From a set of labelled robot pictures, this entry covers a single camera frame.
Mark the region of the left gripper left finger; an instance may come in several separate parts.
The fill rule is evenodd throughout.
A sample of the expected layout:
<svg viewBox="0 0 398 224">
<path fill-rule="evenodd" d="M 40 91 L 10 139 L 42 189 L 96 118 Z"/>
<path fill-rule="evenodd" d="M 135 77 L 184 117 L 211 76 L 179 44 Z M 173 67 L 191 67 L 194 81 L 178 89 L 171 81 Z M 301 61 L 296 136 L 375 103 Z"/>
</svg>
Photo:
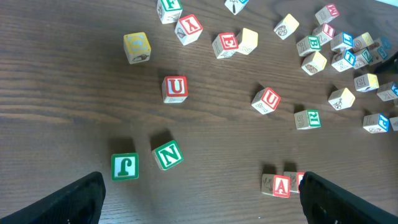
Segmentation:
<svg viewBox="0 0 398 224">
<path fill-rule="evenodd" d="M 26 208 L 1 218 L 1 223 L 97 224 L 105 195 L 102 173 L 92 172 Z"/>
</svg>

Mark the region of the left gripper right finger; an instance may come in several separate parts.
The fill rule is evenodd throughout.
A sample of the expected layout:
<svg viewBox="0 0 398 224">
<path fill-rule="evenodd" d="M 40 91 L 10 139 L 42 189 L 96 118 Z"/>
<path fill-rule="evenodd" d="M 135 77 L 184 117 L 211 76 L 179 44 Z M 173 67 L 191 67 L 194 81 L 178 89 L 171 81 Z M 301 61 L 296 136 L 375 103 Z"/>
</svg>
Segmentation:
<svg viewBox="0 0 398 224">
<path fill-rule="evenodd" d="M 397 223 L 395 215 L 313 172 L 304 174 L 299 191 L 309 223 Z"/>
</svg>

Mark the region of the red A block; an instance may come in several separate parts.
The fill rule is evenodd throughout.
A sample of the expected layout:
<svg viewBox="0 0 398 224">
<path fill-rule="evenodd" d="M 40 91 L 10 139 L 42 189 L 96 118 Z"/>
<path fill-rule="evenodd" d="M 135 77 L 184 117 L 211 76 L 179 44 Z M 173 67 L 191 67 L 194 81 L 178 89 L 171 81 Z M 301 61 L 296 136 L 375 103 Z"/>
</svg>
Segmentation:
<svg viewBox="0 0 398 224">
<path fill-rule="evenodd" d="M 290 178 L 283 175 L 262 174 L 261 193 L 273 197 L 290 197 Z"/>
</svg>

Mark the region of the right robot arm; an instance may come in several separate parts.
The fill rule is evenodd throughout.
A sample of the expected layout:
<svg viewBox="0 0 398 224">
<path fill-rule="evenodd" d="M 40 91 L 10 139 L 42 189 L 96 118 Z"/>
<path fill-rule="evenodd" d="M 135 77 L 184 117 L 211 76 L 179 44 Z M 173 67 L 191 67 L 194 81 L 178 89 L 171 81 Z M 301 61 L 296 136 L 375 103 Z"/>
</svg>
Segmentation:
<svg viewBox="0 0 398 224">
<path fill-rule="evenodd" d="M 397 56 L 396 52 L 390 59 L 383 62 L 374 70 L 375 74 L 397 74 Z"/>
</svg>

